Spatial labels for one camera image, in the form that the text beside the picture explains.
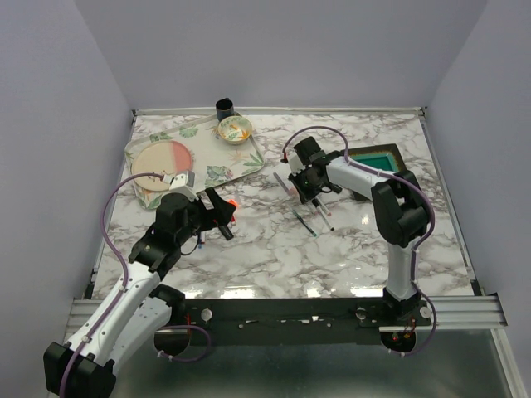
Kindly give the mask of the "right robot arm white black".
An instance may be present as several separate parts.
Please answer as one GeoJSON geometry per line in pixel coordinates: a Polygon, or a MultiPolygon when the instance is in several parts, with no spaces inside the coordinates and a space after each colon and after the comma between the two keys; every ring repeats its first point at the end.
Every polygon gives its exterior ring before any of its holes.
{"type": "Polygon", "coordinates": [[[383,289],[382,316],[390,324],[403,323],[420,303],[415,283],[417,251],[433,232],[435,212],[416,176],[406,170],[390,173],[355,162],[348,150],[326,153],[314,138],[295,145],[295,153],[282,153],[289,165],[288,179],[303,203],[325,188],[350,190],[373,204],[376,225],[388,244],[388,277],[383,289]]]}

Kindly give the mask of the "grey purple marker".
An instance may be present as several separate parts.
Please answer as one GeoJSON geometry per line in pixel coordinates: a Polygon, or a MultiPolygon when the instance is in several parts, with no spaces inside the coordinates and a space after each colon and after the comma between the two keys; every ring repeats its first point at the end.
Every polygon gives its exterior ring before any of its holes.
{"type": "Polygon", "coordinates": [[[284,190],[284,192],[290,196],[291,195],[291,191],[290,189],[285,185],[285,183],[282,181],[281,177],[279,176],[279,174],[277,172],[273,172],[273,176],[275,178],[275,180],[278,182],[278,184],[281,186],[281,188],[284,190]]]}

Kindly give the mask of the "green fineliner pen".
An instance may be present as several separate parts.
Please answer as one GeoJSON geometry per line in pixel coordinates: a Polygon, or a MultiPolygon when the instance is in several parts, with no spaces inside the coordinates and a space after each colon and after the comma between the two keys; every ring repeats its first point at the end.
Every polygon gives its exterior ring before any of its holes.
{"type": "Polygon", "coordinates": [[[295,218],[299,221],[299,223],[313,236],[317,237],[318,234],[314,231],[313,228],[309,226],[309,224],[304,220],[304,218],[293,208],[290,208],[292,214],[295,216],[295,218]]]}

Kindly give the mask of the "pink cap white marker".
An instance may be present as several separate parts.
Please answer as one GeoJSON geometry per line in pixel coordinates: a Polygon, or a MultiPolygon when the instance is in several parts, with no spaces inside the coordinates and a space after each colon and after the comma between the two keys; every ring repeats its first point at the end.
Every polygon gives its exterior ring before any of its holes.
{"type": "Polygon", "coordinates": [[[319,199],[317,198],[317,202],[319,204],[319,207],[321,208],[321,210],[323,211],[323,213],[326,215],[326,216],[331,216],[331,211],[328,209],[328,207],[319,199]]]}

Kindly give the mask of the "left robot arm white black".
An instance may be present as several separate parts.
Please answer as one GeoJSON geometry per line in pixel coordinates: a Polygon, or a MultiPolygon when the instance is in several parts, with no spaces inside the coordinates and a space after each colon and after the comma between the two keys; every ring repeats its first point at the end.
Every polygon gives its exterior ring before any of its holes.
{"type": "Polygon", "coordinates": [[[212,207],[181,192],[162,197],[155,221],[122,262],[122,275],[90,318],[66,342],[52,343],[43,356],[46,388],[60,397],[108,397],[123,365],[154,333],[183,320],[182,299],[162,283],[182,256],[183,245],[219,229],[227,240],[235,206],[214,189],[212,207]]]}

